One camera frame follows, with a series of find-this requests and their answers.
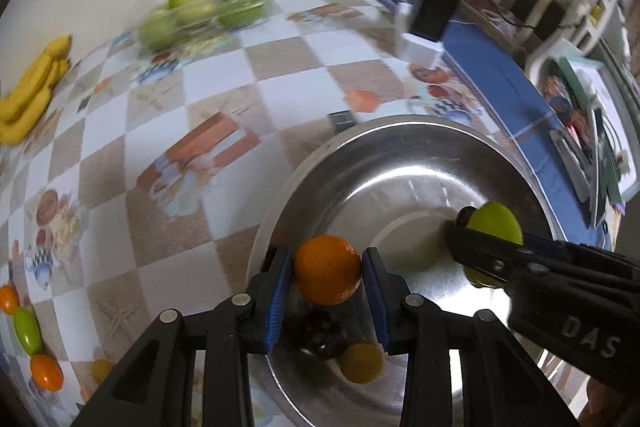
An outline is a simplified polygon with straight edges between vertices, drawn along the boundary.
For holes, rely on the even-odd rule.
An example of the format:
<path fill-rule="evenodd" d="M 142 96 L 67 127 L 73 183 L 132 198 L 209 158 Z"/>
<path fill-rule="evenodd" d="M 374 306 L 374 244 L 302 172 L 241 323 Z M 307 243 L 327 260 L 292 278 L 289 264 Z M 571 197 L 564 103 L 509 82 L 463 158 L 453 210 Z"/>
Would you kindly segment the yellow longan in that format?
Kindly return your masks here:
<path fill-rule="evenodd" d="M 94 360 L 90 365 L 90 373 L 97 385 L 102 384 L 114 369 L 115 364 L 107 359 Z"/>

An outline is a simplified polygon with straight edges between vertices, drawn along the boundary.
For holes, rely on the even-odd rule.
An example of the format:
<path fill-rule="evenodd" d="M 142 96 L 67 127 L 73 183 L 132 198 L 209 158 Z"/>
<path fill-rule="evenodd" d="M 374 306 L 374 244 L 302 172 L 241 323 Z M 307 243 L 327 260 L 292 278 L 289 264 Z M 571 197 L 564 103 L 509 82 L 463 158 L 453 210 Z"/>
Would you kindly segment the brown longan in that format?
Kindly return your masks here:
<path fill-rule="evenodd" d="M 369 384 L 383 372 L 384 358 L 370 343 L 354 343 L 338 358 L 343 376 L 354 384 Z"/>

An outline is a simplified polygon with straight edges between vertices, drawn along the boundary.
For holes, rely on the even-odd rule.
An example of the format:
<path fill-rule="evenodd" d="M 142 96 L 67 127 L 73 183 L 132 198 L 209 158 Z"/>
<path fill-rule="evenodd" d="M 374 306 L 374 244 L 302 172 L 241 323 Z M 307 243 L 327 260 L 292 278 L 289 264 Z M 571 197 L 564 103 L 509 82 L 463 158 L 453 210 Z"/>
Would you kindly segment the small orange mandarin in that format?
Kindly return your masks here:
<path fill-rule="evenodd" d="M 15 288 L 11 285 L 2 285 L 0 287 L 0 309 L 12 317 L 19 307 L 20 297 L 18 297 Z"/>

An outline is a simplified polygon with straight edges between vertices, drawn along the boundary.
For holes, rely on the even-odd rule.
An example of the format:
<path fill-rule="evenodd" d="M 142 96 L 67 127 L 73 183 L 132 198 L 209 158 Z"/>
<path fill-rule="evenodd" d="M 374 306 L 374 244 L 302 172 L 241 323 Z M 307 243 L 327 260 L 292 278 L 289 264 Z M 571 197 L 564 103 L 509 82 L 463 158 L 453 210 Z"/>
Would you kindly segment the clear box of green fruits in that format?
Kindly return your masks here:
<path fill-rule="evenodd" d="M 268 20 L 272 0 L 138 0 L 126 29 L 151 53 L 217 43 Z"/>

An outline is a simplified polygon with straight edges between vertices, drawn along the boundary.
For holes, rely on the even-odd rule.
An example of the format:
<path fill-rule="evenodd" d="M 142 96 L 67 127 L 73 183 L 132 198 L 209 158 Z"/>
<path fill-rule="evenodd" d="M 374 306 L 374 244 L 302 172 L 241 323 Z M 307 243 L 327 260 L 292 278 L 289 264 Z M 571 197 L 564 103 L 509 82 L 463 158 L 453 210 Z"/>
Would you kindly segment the silver metal bowl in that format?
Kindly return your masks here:
<path fill-rule="evenodd" d="M 495 200 L 524 232 L 562 239 L 564 232 L 536 176 L 501 146 L 463 124 L 394 116 L 357 124 L 315 150 L 274 200 L 254 239 L 247 271 L 271 246 L 297 248 L 340 236 L 358 251 L 374 247 L 386 269 L 443 310 L 480 309 L 505 319 L 503 291 L 474 287 L 452 259 L 444 228 L 466 206 Z M 395 426 L 407 358 L 386 357 L 370 384 L 348 381 L 333 361 L 291 346 L 282 335 L 253 361 L 256 381 L 296 426 Z"/>

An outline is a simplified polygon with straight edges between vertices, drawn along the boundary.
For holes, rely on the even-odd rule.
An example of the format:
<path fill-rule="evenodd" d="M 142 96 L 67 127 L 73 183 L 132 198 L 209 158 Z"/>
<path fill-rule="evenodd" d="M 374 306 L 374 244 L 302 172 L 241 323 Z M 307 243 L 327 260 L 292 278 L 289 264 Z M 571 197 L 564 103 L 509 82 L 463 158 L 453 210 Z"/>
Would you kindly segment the green tray box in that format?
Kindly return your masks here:
<path fill-rule="evenodd" d="M 639 192 L 639 135 L 606 65 L 581 56 L 550 58 L 539 88 L 561 127 L 550 138 L 561 156 L 589 224 L 606 207 L 624 205 Z"/>

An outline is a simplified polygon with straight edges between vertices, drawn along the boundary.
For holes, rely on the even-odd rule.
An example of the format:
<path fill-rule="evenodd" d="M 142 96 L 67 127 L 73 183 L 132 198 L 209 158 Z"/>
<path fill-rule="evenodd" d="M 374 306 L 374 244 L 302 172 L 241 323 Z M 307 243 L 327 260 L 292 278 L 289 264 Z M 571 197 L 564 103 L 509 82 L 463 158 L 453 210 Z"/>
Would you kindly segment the checkered patterned tablecloth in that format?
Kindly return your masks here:
<path fill-rule="evenodd" d="M 1 156 L 1 280 L 37 317 L 62 388 L 32 383 L 12 317 L 1 367 L 39 426 L 67 426 L 165 308 L 192 313 L 244 284 L 250 247 L 292 171 L 336 116 L 427 114 L 466 124 L 532 168 L 573 241 L 590 229 L 548 139 L 546 102 L 464 17 L 433 72 L 393 54 L 397 0 L 273 0 L 272 17 L 220 46 L 145 56 L 130 35 L 56 87 Z"/>

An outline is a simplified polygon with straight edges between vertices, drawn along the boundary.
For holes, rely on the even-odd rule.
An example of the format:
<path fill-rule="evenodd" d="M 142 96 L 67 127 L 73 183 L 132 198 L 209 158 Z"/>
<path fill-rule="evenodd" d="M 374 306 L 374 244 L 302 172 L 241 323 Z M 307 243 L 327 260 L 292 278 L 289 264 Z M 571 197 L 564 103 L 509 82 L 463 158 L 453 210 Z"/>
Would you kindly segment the black charger on white dock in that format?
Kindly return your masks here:
<path fill-rule="evenodd" d="M 395 13 L 395 53 L 399 60 L 433 69 L 444 53 L 442 36 L 460 0 L 399 3 Z"/>

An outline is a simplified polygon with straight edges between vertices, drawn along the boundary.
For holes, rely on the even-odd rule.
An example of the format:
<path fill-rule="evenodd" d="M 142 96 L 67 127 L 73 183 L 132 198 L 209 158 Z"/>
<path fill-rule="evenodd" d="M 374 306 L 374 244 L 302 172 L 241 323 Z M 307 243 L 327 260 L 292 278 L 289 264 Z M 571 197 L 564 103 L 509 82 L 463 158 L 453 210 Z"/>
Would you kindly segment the yellow banana bunch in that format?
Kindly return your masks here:
<path fill-rule="evenodd" d="M 73 37 L 65 35 L 47 44 L 7 98 L 1 100 L 1 144 L 23 142 L 46 111 L 53 90 L 70 70 Z"/>

